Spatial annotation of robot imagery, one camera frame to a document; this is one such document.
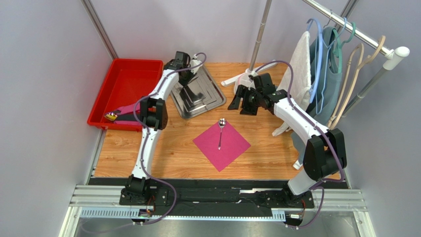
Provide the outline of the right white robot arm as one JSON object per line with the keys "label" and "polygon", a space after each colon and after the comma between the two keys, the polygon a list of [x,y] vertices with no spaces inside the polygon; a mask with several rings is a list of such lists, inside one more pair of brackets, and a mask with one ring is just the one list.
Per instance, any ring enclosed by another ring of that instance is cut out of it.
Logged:
{"label": "right white robot arm", "polygon": [[250,116],[255,116],[259,108],[268,110],[286,122],[305,144],[303,170],[288,181],[284,192],[299,196],[328,176],[343,172],[347,165],[343,133],[318,123],[287,91],[276,88],[270,74],[250,78],[254,87],[239,85],[228,109],[240,109],[242,115]]}

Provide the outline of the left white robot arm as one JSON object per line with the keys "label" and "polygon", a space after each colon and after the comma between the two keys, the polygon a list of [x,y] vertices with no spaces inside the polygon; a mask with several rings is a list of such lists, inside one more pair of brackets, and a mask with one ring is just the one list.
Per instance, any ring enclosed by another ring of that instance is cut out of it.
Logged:
{"label": "left white robot arm", "polygon": [[136,164],[121,190],[121,205],[146,205],[152,199],[151,181],[159,181],[151,174],[152,161],[159,137],[168,123],[166,101],[176,84],[187,85],[197,74],[205,60],[199,54],[190,56],[178,51],[164,65],[162,77],[150,94],[140,98],[133,111],[134,119],[142,126],[141,145]]}

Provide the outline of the silver spoon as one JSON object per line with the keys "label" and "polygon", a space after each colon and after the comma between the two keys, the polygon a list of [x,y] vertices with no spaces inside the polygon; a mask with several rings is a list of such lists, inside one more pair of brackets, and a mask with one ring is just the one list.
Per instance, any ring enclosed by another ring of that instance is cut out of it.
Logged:
{"label": "silver spoon", "polygon": [[219,142],[218,142],[218,150],[221,149],[221,142],[222,142],[222,133],[223,133],[223,129],[226,126],[226,119],[225,118],[220,118],[218,121],[218,126],[220,128],[220,135],[219,135]]}

